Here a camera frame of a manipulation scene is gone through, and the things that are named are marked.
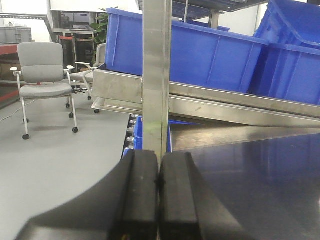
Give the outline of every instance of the gray office chair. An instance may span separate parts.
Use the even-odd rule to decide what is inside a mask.
[[[73,66],[68,66],[68,70],[63,67],[63,48],[58,43],[52,42],[24,42],[17,46],[21,71],[12,67],[13,75],[17,78],[17,84],[23,110],[23,122],[25,125],[24,140],[29,139],[28,119],[26,116],[25,99],[52,99],[68,97],[71,99],[72,112],[69,118],[74,118],[74,133],[78,132],[75,101],[72,97],[71,79],[69,71]],[[67,75],[68,83],[60,82]],[[28,84],[21,86],[20,76]]]
[[[70,78],[71,80],[76,81],[77,83],[84,83],[84,86],[88,90],[88,100],[91,100],[91,88],[94,82],[94,70],[100,67],[102,64],[105,63],[105,56],[106,56],[106,43],[98,45],[96,48],[96,55],[95,55],[95,64],[93,67],[90,66],[90,63],[86,62],[75,62],[76,64],[84,65],[88,68],[87,71],[71,73]]]

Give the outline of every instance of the blue storage bin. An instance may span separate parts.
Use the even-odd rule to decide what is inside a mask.
[[[271,43],[320,48],[320,7],[293,0],[270,0],[254,37]]]
[[[113,8],[107,13],[107,68],[142,76],[142,15]],[[246,93],[261,48],[268,44],[264,39],[173,21],[170,80]]]
[[[187,23],[187,24],[192,24],[192,25],[201,26],[201,27],[205,27],[205,28],[208,28],[208,27],[209,27],[209,24],[208,24],[208,23],[200,22],[200,21],[187,20],[186,23]],[[220,30],[220,31],[225,31],[225,32],[229,32],[230,28],[225,27],[225,26],[218,26],[218,30]]]
[[[167,151],[170,153],[172,151],[171,146],[171,131],[170,126],[172,124],[183,124],[183,125],[194,125],[195,123],[178,121],[178,120],[169,120],[168,121],[168,135],[167,135]],[[133,129],[133,148],[136,150],[141,150],[143,148],[143,122],[142,116],[136,118],[136,123]]]
[[[262,51],[248,92],[320,105],[320,50],[270,44]]]

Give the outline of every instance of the chair caster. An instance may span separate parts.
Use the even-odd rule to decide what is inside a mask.
[[[29,139],[29,134],[23,134],[22,139],[23,140],[28,140]]]

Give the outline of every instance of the shelving unit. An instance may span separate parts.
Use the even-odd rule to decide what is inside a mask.
[[[297,129],[315,129],[317,132],[320,128],[320,107],[316,105],[169,83],[171,17],[179,10],[176,6],[186,1],[138,2],[143,7],[144,20],[143,79],[139,76],[96,70],[93,94],[98,98],[92,107],[142,114],[143,148],[155,151],[158,159],[166,152],[168,114],[205,122],[218,120],[226,125],[241,124],[245,128],[254,128],[257,134],[260,128],[266,129],[265,127],[285,128],[288,135]],[[206,7],[206,14],[216,13],[217,5],[213,2],[190,0],[191,6],[201,10],[197,14],[191,12],[194,15],[190,18],[199,18],[198,13],[203,13],[202,10]],[[228,9],[219,7],[218,10],[232,12],[265,2],[267,1],[248,0],[238,2]]]
[[[63,28],[54,28],[56,41],[63,47],[64,65],[74,65],[75,62],[90,63],[95,50],[94,30],[71,30]]]

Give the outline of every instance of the stainless steel post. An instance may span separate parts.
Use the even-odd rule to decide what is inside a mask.
[[[167,151],[172,0],[143,1],[143,149]]]
[[[184,23],[187,22],[188,7],[189,7],[189,0],[186,0],[186,3],[185,3],[185,11],[184,11],[184,20],[183,20]]]
[[[209,27],[212,29],[217,29],[218,22],[219,22],[219,10],[212,9],[209,16]]]

